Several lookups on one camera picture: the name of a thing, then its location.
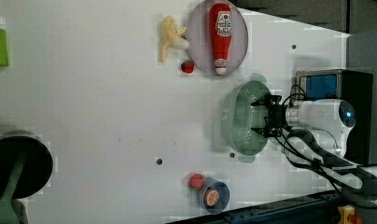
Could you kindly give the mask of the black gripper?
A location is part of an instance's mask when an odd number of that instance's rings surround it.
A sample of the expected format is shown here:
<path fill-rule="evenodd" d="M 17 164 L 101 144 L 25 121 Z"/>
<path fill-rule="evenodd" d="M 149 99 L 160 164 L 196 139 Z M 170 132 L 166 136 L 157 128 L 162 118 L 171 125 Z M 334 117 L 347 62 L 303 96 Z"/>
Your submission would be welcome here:
<path fill-rule="evenodd" d="M 253 102 L 252 106 L 264 105 L 268 111 L 265 119 L 265 127 L 252 128 L 252 131 L 262 135 L 265 138 L 281 137 L 286 123 L 286 106 L 279 105 L 282 100 L 281 95 L 264 95 Z"/>

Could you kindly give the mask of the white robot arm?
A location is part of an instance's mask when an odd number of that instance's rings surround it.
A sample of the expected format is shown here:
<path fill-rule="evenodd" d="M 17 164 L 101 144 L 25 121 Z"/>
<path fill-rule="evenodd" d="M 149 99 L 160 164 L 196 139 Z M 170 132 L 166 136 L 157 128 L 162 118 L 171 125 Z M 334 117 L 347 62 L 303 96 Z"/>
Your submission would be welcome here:
<path fill-rule="evenodd" d="M 324 177 L 355 203 L 377 201 L 377 175 L 344 157 L 356 126 L 356 112 L 348 102 L 287 103 L 279 95 L 267 94 L 251 105 L 266 109 L 265 125 L 253 131 L 278 141 L 290 164 Z"/>

